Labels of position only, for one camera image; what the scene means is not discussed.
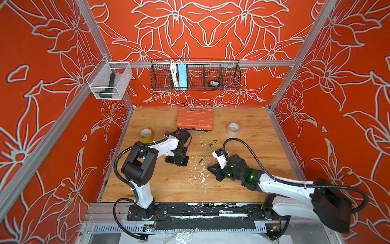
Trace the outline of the black smartphone blue edge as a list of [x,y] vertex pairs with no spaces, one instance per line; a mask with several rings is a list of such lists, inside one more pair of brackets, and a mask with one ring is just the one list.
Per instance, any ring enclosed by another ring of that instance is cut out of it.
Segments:
[[179,167],[186,167],[189,162],[189,156],[166,156],[165,162]]

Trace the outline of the green wired earphones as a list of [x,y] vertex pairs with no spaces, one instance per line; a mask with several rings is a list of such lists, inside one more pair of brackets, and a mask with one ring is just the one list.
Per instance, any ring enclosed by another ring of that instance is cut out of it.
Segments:
[[213,175],[208,167],[217,164],[218,161],[213,157],[213,152],[221,147],[221,144],[218,140],[214,139],[210,143],[201,144],[194,154],[195,170],[194,170],[194,179],[196,182],[199,182],[201,186],[205,189],[207,187],[211,188],[213,185],[217,188],[222,188],[226,183],[227,179],[222,180],[221,182],[216,179],[216,176]]

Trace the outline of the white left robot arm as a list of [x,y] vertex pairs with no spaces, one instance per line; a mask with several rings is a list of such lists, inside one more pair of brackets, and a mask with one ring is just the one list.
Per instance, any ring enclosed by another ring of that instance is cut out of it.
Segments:
[[192,136],[186,129],[166,133],[164,138],[143,143],[136,142],[132,147],[124,150],[119,157],[127,154],[122,165],[121,174],[116,176],[129,185],[136,197],[135,209],[142,219],[150,219],[154,215],[155,200],[150,190],[150,180],[159,157],[164,156],[164,162],[179,167],[186,167],[189,162],[187,156]]

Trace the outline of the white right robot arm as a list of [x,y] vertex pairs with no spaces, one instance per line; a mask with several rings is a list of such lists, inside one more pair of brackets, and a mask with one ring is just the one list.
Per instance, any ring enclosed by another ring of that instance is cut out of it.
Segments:
[[243,187],[251,191],[267,193],[264,210],[279,216],[318,220],[336,232],[349,232],[352,204],[345,194],[327,180],[303,182],[282,178],[278,182],[264,171],[250,168],[237,154],[226,156],[219,149],[212,155],[217,164],[209,166],[208,170],[216,180],[240,181]]

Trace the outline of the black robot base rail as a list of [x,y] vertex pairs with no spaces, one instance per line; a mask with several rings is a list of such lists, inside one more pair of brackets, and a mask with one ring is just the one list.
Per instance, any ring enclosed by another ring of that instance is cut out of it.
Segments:
[[137,205],[130,206],[128,221],[148,221],[156,231],[259,231],[284,227],[288,217],[279,216],[261,203],[158,202],[145,216]]

